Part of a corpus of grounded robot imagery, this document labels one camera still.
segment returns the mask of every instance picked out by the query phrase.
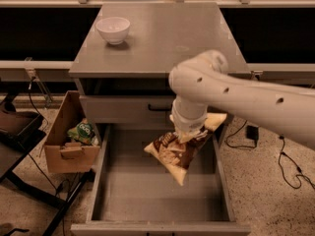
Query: drawer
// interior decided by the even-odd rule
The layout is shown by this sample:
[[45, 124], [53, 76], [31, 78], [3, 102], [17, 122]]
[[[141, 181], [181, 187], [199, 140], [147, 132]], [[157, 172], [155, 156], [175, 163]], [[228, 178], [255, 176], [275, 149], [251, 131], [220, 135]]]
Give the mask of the drawer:
[[170, 125], [173, 96], [81, 96], [87, 118], [94, 123]]
[[216, 138], [192, 161], [184, 186], [144, 152], [162, 130], [124, 130], [107, 125], [92, 200], [79, 236], [248, 235], [230, 206]]

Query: white bowl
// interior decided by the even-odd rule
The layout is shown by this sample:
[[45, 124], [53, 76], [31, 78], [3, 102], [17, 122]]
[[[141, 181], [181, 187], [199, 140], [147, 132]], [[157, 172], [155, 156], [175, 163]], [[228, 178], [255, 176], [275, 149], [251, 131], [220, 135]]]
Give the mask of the white bowl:
[[99, 20], [96, 23], [100, 36], [110, 44], [119, 44], [128, 35], [130, 22], [127, 19], [111, 17]]

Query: power cord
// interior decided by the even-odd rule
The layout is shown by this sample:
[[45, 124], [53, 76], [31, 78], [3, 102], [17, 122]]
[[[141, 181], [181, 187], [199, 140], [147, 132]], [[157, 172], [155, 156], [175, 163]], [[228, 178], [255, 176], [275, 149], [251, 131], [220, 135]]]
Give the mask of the power cord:
[[[307, 177], [306, 175], [304, 175], [304, 173], [302, 172], [302, 169], [298, 166], [298, 164], [297, 164], [289, 155], [287, 155], [287, 154], [284, 152], [284, 147], [285, 147], [285, 139], [284, 139], [284, 137], [283, 137], [283, 136], [280, 136], [279, 139], [281, 139], [281, 140], [283, 141], [283, 147], [282, 147], [282, 149], [281, 149], [281, 151], [280, 151], [280, 154], [279, 154], [278, 165], [279, 165], [279, 167], [280, 167], [281, 170], [282, 170], [283, 178], [284, 178], [284, 180], [286, 181], [286, 183], [287, 183], [291, 188], [293, 188], [293, 189], [296, 190], [296, 189], [301, 188], [301, 186], [302, 186], [302, 182], [301, 182], [301, 180], [300, 180], [300, 178], [301, 178], [301, 179], [304, 179], [306, 182], [308, 182], [308, 183], [311, 185], [311, 187], [315, 190], [315, 184], [310, 180], [309, 177]], [[295, 174], [294, 177], [295, 177], [295, 178], [298, 180], [298, 182], [299, 182], [299, 184], [298, 184], [297, 186], [292, 185], [292, 184], [289, 183], [289, 182], [287, 181], [287, 179], [285, 178], [284, 168], [283, 168], [283, 166], [282, 166], [282, 164], [281, 164], [282, 156], [285, 156], [286, 158], [288, 158], [288, 159], [295, 165], [296, 170], [297, 170], [298, 173]]]
[[32, 82], [35, 78], [31, 78], [30, 80], [30, 84], [29, 84], [29, 88], [28, 88], [28, 95], [29, 95], [29, 99], [30, 99], [30, 102], [31, 102], [31, 106], [33, 107], [33, 109], [39, 114], [42, 116], [42, 118], [44, 119], [44, 121], [46, 122], [46, 125], [42, 128], [42, 131], [45, 131], [46, 128], [48, 127], [49, 125], [49, 122], [48, 120], [38, 111], [38, 109], [35, 107], [34, 103], [32, 102], [32, 97], [31, 97], [31, 91], [32, 91]]
[[[64, 183], [67, 182], [68, 183], [68, 192], [67, 192], [67, 198], [66, 198], [66, 202], [68, 202], [70, 196], [71, 196], [71, 190], [72, 190], [72, 187], [77, 179], [77, 176], [79, 176], [79, 179], [80, 179], [80, 174], [79, 172], [76, 173], [76, 175], [74, 176], [74, 179], [72, 180], [72, 182], [70, 182], [70, 180], [67, 178], [67, 179], [64, 179], [58, 187], [56, 187], [52, 181], [48, 178], [48, 176], [42, 171], [42, 169], [39, 167], [39, 165], [36, 163], [36, 161], [33, 159], [33, 157], [29, 154], [29, 157], [31, 158], [31, 160], [33, 161], [33, 163], [35, 164], [35, 166], [37, 167], [37, 169], [40, 171], [40, 173], [48, 180], [48, 182], [50, 183], [50, 185], [54, 188], [55, 190], [55, 196], [60, 198], [60, 193], [64, 190]], [[62, 218], [62, 232], [63, 232], [63, 236], [66, 235], [65, 233], [65, 219], [64, 217]]]
[[253, 127], [253, 126], [248, 126], [247, 127], [247, 138], [248, 139], [251, 139], [254, 141], [255, 145], [254, 146], [243, 146], [243, 145], [240, 145], [240, 146], [234, 146], [232, 145], [230, 142], [229, 142], [229, 139], [231, 137], [234, 137], [235, 135], [237, 135], [247, 124], [247, 120], [244, 122], [244, 124], [236, 131], [234, 132], [233, 134], [229, 135], [226, 137], [225, 139], [225, 144], [230, 147], [230, 148], [239, 148], [239, 149], [253, 149], [253, 148], [256, 148], [257, 147], [257, 142], [258, 142], [258, 128], [256, 127]]
[[29, 232], [29, 230], [28, 230], [28, 229], [21, 229], [21, 228], [14, 228], [14, 229], [12, 229], [10, 232], [6, 233], [6, 234], [3, 235], [3, 236], [10, 236], [10, 235], [12, 235], [14, 232], [27, 233], [27, 232]]

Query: gray cabinet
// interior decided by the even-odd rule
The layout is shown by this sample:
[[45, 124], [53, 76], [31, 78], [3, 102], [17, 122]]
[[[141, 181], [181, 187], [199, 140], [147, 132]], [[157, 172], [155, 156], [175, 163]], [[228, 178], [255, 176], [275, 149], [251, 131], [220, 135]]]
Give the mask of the gray cabinet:
[[105, 3], [96, 18], [131, 21], [130, 34], [110, 46], [90, 30], [70, 76], [101, 150], [84, 224], [76, 235], [247, 235], [231, 208], [217, 137], [203, 147], [180, 187], [144, 147], [166, 131], [175, 97], [174, 65], [208, 49], [247, 72], [216, 3]]

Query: drawer front panel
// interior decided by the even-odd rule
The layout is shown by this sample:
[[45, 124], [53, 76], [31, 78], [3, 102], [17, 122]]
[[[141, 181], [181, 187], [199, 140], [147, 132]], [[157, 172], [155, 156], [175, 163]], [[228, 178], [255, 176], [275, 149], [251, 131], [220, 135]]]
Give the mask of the drawer front panel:
[[81, 96], [87, 118], [95, 123], [169, 124], [172, 96]]
[[233, 222], [191, 223], [187, 225], [148, 225], [121, 223], [73, 224], [71, 231], [78, 236], [246, 236], [250, 228]]

